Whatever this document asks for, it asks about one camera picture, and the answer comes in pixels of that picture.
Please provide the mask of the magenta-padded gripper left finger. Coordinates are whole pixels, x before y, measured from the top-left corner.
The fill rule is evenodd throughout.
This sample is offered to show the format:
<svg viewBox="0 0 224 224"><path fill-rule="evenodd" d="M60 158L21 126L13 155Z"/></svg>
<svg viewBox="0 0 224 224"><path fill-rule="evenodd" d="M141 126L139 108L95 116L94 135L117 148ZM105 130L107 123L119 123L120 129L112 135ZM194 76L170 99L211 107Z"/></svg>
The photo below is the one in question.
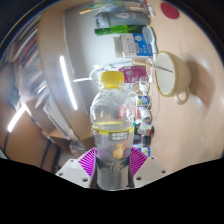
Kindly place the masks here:
<svg viewBox="0 0 224 224"><path fill-rule="evenodd" d="M56 173L57 176L83 188L96 188L96 149L92 148L78 159L69 159Z"/></svg>

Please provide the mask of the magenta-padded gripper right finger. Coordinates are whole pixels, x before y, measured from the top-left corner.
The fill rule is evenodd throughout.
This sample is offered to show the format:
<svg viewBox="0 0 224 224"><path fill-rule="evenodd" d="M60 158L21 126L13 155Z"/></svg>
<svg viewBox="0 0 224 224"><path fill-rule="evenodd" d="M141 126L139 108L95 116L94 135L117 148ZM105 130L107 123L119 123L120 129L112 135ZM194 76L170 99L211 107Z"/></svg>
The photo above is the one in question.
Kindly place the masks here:
<svg viewBox="0 0 224 224"><path fill-rule="evenodd" d="M156 157L148 157L133 148L130 155L130 172L135 188L141 188L166 176L166 169Z"/></svg>

